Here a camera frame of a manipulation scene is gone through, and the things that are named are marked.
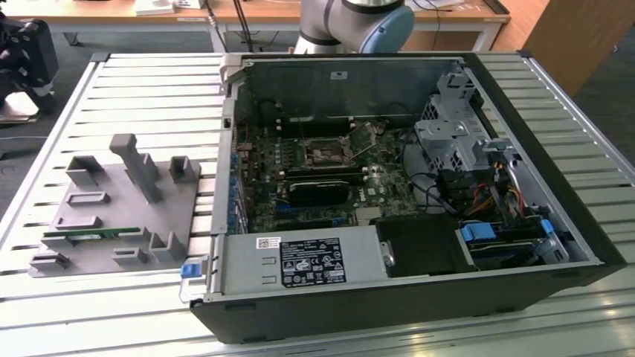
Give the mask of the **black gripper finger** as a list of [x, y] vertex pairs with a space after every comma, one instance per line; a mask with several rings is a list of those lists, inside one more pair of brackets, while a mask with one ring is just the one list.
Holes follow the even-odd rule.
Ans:
[[56, 108], [56, 100], [51, 91], [37, 91], [28, 89], [27, 95], [37, 107], [39, 114], [51, 114]]

